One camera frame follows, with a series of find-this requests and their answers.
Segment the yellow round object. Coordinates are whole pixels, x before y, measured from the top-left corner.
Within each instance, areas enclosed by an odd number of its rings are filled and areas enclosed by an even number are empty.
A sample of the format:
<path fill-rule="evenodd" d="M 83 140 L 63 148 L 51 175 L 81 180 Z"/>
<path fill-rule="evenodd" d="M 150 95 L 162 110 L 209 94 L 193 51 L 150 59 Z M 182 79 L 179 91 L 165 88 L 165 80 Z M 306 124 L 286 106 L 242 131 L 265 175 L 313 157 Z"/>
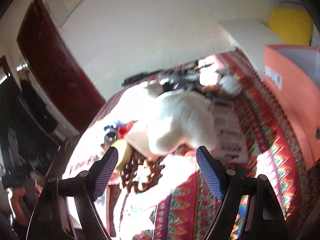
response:
<path fill-rule="evenodd" d="M 115 170 L 120 172 L 130 162 L 132 148 L 125 139 L 119 139 L 112 144 L 118 151 L 118 162 Z"/>

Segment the white paper sheet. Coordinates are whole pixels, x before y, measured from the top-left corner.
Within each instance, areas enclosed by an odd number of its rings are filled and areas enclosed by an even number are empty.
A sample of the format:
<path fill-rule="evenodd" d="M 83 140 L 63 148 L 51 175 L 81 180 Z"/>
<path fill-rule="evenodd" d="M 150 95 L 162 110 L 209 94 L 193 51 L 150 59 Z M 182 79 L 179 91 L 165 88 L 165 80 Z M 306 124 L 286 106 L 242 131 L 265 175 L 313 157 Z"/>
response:
<path fill-rule="evenodd" d="M 212 113 L 217 146 L 212 155 L 224 163 L 245 164 L 248 150 L 240 121 L 230 101 L 215 99 Z"/>

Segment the dark red wooden door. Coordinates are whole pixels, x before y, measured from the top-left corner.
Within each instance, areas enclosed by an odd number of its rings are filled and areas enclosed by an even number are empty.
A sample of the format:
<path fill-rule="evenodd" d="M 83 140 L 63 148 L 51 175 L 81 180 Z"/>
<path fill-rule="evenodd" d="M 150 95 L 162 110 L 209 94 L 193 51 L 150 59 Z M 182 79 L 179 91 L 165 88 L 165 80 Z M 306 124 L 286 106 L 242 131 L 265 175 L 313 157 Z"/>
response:
<path fill-rule="evenodd" d="M 84 132 L 105 100 L 63 41 L 43 0 L 30 3 L 17 43 L 49 100 L 78 132 Z"/>

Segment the white threaded cap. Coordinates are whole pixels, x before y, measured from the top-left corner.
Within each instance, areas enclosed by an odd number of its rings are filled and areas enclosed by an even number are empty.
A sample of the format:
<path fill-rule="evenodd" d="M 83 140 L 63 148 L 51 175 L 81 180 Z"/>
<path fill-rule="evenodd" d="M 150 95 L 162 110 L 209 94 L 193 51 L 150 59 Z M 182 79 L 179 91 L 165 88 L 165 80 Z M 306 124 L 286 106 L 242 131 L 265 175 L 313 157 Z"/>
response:
<path fill-rule="evenodd" d="M 242 91 L 241 83 L 231 75 L 223 76 L 219 85 L 223 92 L 231 97 L 237 97 Z"/>

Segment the brown cardboard box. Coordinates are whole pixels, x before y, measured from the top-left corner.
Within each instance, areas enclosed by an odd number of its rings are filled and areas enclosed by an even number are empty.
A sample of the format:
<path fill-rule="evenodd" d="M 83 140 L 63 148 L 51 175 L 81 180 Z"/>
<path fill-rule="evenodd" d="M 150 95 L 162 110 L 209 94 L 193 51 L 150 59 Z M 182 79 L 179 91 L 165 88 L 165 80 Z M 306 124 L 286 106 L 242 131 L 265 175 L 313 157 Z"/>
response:
<path fill-rule="evenodd" d="M 149 161 L 156 162 L 160 156 L 153 154 L 149 148 L 149 139 L 144 127 L 132 127 L 124 136 L 127 143 L 146 157 Z"/>

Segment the yellow cushion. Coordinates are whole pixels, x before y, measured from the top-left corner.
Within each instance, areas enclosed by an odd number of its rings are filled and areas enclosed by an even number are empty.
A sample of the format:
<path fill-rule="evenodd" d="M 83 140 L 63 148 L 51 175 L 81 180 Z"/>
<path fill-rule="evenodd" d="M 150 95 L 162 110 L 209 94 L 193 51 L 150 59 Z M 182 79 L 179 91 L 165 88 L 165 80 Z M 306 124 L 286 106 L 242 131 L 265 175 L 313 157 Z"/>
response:
<path fill-rule="evenodd" d="M 313 21 L 306 11 L 293 8 L 273 8 L 267 26 L 285 44 L 310 45 Z"/>

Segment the blue cartoon figurine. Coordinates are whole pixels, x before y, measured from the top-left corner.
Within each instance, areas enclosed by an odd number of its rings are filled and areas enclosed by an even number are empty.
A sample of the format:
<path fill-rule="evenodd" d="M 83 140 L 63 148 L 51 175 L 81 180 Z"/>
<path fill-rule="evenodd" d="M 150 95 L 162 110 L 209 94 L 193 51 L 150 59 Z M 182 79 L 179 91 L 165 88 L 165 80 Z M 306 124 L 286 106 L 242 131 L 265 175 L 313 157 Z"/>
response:
<path fill-rule="evenodd" d="M 114 141 L 117 139 L 123 139 L 125 135 L 131 130 L 136 121 L 130 121 L 128 123 L 122 123 L 120 121 L 114 122 L 111 125 L 104 127 L 105 139 L 107 141 Z"/>

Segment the white plush toy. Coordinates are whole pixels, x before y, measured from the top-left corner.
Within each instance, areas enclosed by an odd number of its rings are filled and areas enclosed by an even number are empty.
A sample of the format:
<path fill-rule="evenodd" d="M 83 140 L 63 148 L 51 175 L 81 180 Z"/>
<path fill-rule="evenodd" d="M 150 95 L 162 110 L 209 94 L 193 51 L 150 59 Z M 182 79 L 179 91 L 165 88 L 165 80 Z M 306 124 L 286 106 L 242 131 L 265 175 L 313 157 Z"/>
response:
<path fill-rule="evenodd" d="M 178 146 L 197 149 L 217 146 L 212 102 L 192 90 L 174 90 L 155 98 L 146 120 L 149 149 L 156 155 L 167 155 Z"/>

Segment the orange cardboard box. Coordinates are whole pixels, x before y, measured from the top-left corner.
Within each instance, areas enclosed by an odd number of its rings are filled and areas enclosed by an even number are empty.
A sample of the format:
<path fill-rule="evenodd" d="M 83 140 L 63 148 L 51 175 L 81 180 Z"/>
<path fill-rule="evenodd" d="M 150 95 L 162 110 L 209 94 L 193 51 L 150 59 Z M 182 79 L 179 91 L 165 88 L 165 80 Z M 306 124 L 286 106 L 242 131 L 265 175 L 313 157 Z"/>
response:
<path fill-rule="evenodd" d="M 297 137 L 306 168 L 319 159 L 319 49 L 266 45 L 264 80 Z"/>

